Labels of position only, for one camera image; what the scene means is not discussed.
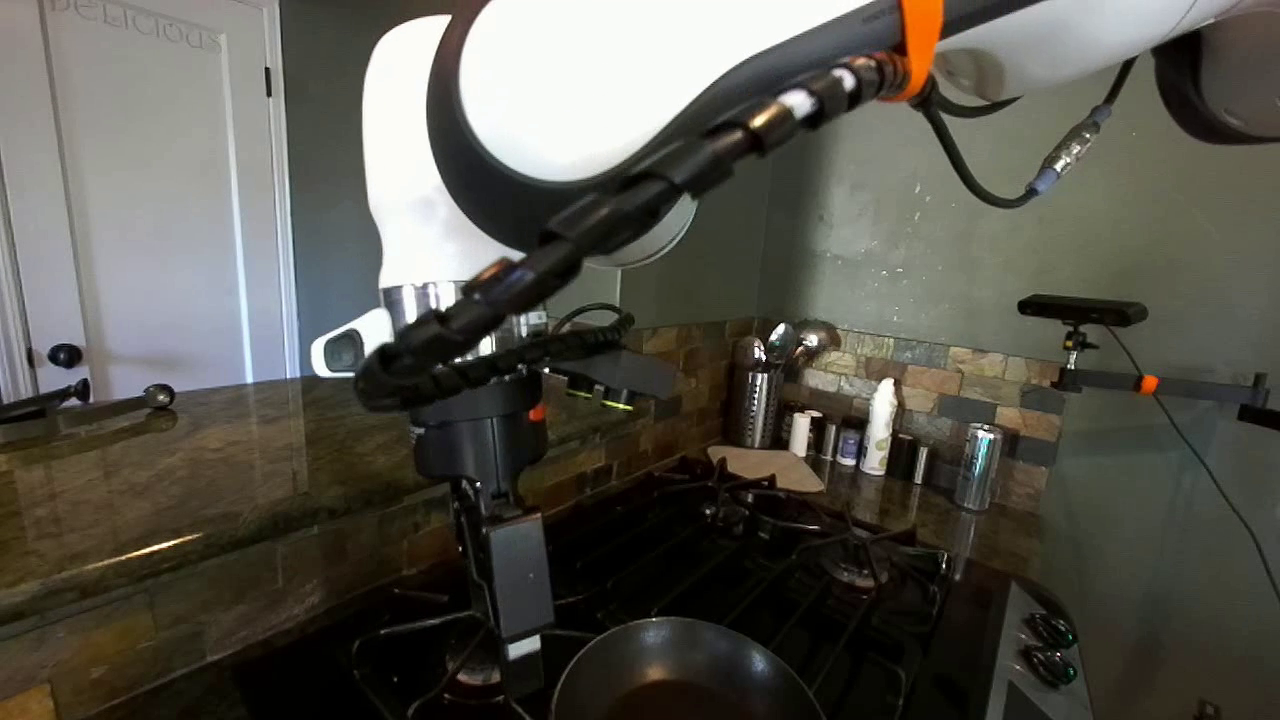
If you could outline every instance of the stove knob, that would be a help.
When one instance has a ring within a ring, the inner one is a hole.
[[[1031,669],[1031,675],[1048,687],[1075,683],[1075,675],[1080,675],[1075,664],[1067,662],[1067,653],[1058,653],[1058,648],[1025,648],[1020,658]]]
[[[1080,642],[1062,614],[1031,614],[1025,625],[1043,648],[1073,648]]]

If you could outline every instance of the white door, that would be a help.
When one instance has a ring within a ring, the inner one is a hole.
[[[25,356],[37,387],[87,372],[96,399],[295,376],[275,37],[272,0],[0,0],[17,394]]]

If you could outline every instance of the bottle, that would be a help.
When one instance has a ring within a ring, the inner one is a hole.
[[[896,422],[896,385],[883,376],[873,394],[873,418],[863,435],[863,475],[883,475]]]
[[[994,475],[1003,456],[1003,430],[994,424],[967,424],[965,463],[950,488],[950,499],[967,512],[990,510]]]
[[[792,414],[792,435],[786,435],[786,453],[792,456],[810,456],[810,424],[821,422],[825,414],[814,407],[804,407],[804,414]]]
[[[781,414],[782,370],[730,366],[725,441],[738,448],[766,448]]]
[[[841,468],[856,468],[859,453],[863,453],[863,430],[851,424],[851,422],[841,424],[841,432],[836,432],[836,463]]]

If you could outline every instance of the white bottle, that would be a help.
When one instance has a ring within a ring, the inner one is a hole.
[[[786,435],[786,453],[792,456],[809,456],[810,448],[810,422],[821,422],[825,414],[814,407],[804,407],[804,414],[792,414],[792,435]]]
[[[892,422],[896,422],[896,385],[892,385],[892,376],[883,376],[873,394],[873,418],[867,418],[867,435],[863,435],[863,475],[883,475]]]

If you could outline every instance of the pot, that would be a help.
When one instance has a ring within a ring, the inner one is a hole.
[[[614,625],[562,669],[552,720],[821,720],[763,644],[687,617]]]

